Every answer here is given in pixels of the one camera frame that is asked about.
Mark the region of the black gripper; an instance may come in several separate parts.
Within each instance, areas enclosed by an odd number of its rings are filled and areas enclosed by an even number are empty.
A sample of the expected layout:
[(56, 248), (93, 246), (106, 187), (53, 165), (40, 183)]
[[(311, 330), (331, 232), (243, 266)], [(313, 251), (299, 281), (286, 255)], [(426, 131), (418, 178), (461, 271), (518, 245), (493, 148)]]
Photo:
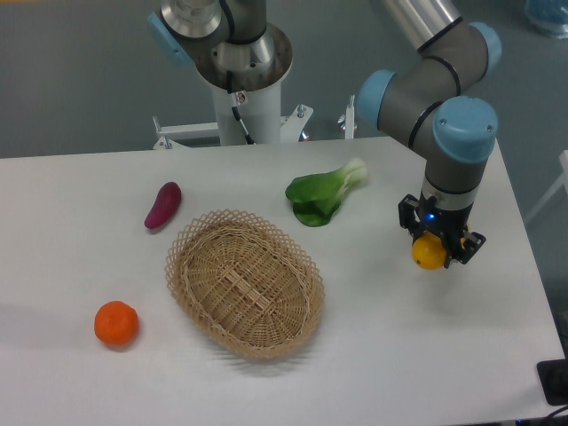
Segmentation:
[(475, 189), (451, 193), (425, 177), (418, 198), (408, 194), (398, 203), (399, 225), (408, 231), (412, 242), (425, 232), (437, 235), (446, 250), (445, 269), (452, 262), (467, 264), (486, 242), (483, 234), (469, 230), (474, 201)]

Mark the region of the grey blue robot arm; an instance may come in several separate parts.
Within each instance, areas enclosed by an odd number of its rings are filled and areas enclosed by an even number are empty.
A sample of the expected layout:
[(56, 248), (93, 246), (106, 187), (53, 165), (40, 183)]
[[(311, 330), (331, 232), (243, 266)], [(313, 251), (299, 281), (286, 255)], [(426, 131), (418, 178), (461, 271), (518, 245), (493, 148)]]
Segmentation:
[[(501, 41), (450, 1), (386, 6), (421, 61), (405, 75), (371, 74), (354, 110), (426, 162), (420, 195), (398, 205), (400, 225), (417, 240), (437, 236), (446, 263), (466, 264), (485, 243), (467, 222), (498, 130), (493, 108), (466, 92), (499, 62)], [(165, 1), (147, 24), (170, 60), (195, 67), (211, 88), (223, 145), (284, 140), (280, 86), (292, 48), (265, 2)]]

